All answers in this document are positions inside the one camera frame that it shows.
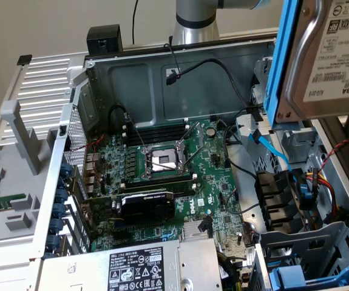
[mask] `black plug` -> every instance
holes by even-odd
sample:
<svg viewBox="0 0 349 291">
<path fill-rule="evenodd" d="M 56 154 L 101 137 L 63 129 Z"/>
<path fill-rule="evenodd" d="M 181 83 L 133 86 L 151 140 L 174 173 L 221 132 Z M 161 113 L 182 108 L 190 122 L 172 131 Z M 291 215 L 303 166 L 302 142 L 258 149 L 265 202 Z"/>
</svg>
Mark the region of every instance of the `black plug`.
<svg viewBox="0 0 349 291">
<path fill-rule="evenodd" d="M 172 72 L 168 77 L 166 77 L 166 85 L 172 85 L 177 81 L 177 72 Z"/>
</svg>

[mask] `hard drive label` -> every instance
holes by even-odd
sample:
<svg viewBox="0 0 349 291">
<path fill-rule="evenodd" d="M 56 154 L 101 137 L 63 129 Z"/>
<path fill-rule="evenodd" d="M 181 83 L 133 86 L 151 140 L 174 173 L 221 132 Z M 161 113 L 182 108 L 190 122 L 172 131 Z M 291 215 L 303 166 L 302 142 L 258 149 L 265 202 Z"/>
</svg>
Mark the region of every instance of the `hard drive label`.
<svg viewBox="0 0 349 291">
<path fill-rule="evenodd" d="M 108 291 L 164 291 L 163 248 L 113 253 Z"/>
<path fill-rule="evenodd" d="M 304 102 L 349 97 L 349 1 L 333 1 Z"/>
</svg>

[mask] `chip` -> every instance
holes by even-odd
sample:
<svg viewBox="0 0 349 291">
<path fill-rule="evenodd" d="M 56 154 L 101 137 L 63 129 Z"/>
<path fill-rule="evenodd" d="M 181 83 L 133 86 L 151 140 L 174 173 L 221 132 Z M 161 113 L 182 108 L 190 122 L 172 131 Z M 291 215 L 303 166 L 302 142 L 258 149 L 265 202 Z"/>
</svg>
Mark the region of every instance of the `chip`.
<svg viewBox="0 0 349 291">
<path fill-rule="evenodd" d="M 231 223 L 231 217 L 230 216 L 224 216 L 224 223 Z"/>
</svg>

